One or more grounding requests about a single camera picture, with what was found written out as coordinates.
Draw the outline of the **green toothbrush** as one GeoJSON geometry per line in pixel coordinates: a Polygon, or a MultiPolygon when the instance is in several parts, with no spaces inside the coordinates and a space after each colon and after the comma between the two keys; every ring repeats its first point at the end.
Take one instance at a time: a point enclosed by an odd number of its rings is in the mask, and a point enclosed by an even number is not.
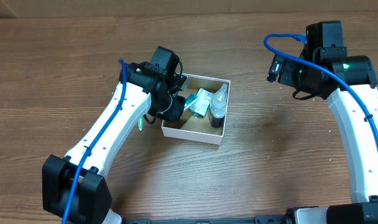
{"type": "Polygon", "coordinates": [[[139,131],[142,131],[142,129],[143,129],[143,118],[140,118],[138,120],[138,128],[139,128],[139,131]]]}

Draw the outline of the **green soap packet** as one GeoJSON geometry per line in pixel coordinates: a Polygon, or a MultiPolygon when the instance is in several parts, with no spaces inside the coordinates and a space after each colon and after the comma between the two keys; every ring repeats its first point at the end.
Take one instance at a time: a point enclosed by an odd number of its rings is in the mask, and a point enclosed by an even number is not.
{"type": "Polygon", "coordinates": [[[200,88],[196,94],[196,101],[189,107],[189,110],[199,117],[204,118],[210,106],[212,96],[212,92],[200,88]]]}

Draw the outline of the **clear bottle dark liquid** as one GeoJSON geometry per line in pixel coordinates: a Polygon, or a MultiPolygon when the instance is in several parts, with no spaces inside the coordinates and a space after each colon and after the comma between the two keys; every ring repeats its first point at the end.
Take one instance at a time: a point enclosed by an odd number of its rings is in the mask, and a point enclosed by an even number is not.
{"type": "Polygon", "coordinates": [[[209,107],[209,121],[214,128],[222,127],[226,116],[226,106],[228,100],[228,85],[224,83],[222,87],[213,94],[209,107]]]}

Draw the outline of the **toothpaste tube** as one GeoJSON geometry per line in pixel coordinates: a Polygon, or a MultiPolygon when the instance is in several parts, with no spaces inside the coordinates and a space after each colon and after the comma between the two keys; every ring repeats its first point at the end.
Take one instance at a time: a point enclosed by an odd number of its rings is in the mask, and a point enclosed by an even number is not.
{"type": "Polygon", "coordinates": [[[194,103],[198,101],[198,97],[194,94],[190,94],[185,101],[184,111],[189,109],[194,103]]]}

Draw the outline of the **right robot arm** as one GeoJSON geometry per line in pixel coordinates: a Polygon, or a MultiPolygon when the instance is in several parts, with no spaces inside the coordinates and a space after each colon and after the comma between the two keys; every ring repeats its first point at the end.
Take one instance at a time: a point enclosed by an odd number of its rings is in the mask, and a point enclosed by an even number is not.
{"type": "Polygon", "coordinates": [[[350,175],[351,201],[328,207],[294,207],[258,215],[256,223],[378,223],[378,90],[371,60],[350,56],[339,21],[310,24],[293,38],[298,57],[274,50],[267,80],[327,101],[339,128],[350,175]]]}

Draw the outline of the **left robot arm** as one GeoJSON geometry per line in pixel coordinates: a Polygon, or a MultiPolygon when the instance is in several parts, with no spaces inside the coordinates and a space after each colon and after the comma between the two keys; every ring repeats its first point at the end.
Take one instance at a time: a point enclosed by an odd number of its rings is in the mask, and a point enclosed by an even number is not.
{"type": "Polygon", "coordinates": [[[171,50],[157,47],[148,62],[120,61],[119,82],[90,130],[63,157],[50,155],[42,166],[45,211],[62,223],[122,223],[112,211],[106,183],[111,165],[133,127],[141,118],[180,120],[188,77],[171,50]]]}

